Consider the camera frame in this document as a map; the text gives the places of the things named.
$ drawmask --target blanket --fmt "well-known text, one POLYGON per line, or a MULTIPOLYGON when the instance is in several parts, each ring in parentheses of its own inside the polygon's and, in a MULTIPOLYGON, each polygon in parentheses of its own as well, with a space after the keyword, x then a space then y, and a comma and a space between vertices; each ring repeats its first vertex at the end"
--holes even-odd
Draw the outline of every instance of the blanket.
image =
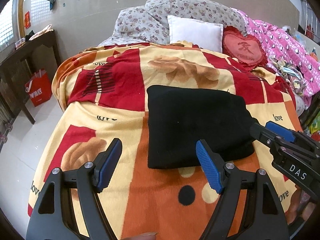
MULTIPOLYGON (((282 57, 299 68, 298 70, 302 72, 306 81, 302 99, 306 106, 310 106, 311 96, 320 90, 320 63, 283 29, 261 20, 252 20, 244 12, 234 10, 243 17, 247 33, 255 36, 261 42, 267 57, 275 57, 278 60, 282 57)), ((272 61, 270 59, 268 61, 268 66, 273 68, 272 61)))
MULTIPOLYGON (((91 48, 67 59, 52 83, 64 114, 36 169, 28 214, 53 168, 77 169, 93 161, 113 138, 120 138, 121 158, 108 188, 99 194, 118 239, 144 232, 158 232, 157 240, 199 239, 219 195, 210 188, 201 167, 147 167, 146 90, 151 85, 166 85, 228 91, 244 98, 260 124, 273 120, 299 130, 292 98, 276 90, 276 75, 264 68, 257 72, 260 74, 253 75, 236 59, 185 42, 184 47, 138 43, 91 48)), ((266 146, 258 141, 253 145, 255 153, 234 164, 254 172, 264 168, 287 211, 295 191, 293 182, 271 166, 273 157, 266 146)), ((245 196, 242 190, 230 235, 239 229, 245 196)), ((80 233, 88 235, 75 189, 72 198, 80 233)))

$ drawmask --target white pillow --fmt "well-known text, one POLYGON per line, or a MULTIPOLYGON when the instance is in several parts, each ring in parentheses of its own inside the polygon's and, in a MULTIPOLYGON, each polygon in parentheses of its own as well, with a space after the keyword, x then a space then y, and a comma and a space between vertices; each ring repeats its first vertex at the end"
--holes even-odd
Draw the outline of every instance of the white pillow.
POLYGON ((170 43, 188 41, 200 48, 222 53, 223 25, 168 15, 170 43))

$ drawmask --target red shopping bag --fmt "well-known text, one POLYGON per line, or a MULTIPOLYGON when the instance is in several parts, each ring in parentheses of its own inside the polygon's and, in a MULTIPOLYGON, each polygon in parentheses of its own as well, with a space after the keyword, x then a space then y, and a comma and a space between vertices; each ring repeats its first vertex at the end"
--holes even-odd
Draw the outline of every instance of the red shopping bag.
POLYGON ((42 68, 34 73, 30 81, 26 84, 26 92, 34 106, 39 106, 51 98, 51 82, 47 72, 42 68))

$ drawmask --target blue textured pad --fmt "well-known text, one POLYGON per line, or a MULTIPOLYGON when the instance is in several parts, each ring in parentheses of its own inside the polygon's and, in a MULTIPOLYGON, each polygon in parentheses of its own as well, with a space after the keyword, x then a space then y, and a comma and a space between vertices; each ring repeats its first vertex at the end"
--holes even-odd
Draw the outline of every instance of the blue textured pad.
POLYGON ((197 141, 196 143, 196 154, 202 166, 204 174, 207 177, 210 187, 214 189, 218 194, 220 194, 223 190, 220 182, 220 174, 213 161, 209 157, 204 146, 202 145, 201 141, 197 141))
POLYGON ((117 141, 116 145, 111 149, 106 161, 99 172, 99 182, 97 185, 98 190, 101 192, 104 188, 109 186, 109 182, 113 175, 113 172, 117 166, 122 153, 122 143, 117 141))
POLYGON ((286 141, 292 143, 294 142, 295 136, 287 128, 284 128, 281 125, 278 125, 272 121, 266 123, 266 128, 276 133, 277 135, 283 137, 286 141))

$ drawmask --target blue gripper pad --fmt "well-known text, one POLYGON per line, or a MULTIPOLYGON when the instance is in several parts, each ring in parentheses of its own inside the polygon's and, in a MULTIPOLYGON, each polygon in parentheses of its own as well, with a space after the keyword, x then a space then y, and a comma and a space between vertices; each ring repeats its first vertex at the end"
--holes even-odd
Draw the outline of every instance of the blue gripper pad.
POLYGON ((196 143, 196 154, 210 187, 220 194, 223 190, 220 173, 201 141, 196 143))
POLYGON ((108 149, 100 153, 102 156, 94 169, 95 179, 97 181, 97 192, 109 186, 111 177, 122 153, 122 142, 120 139, 115 138, 109 145, 108 149))
POLYGON ((266 128, 276 133, 277 135, 283 137, 286 141, 292 143, 294 142, 295 136, 289 129, 284 128, 283 126, 272 121, 266 123, 266 128))

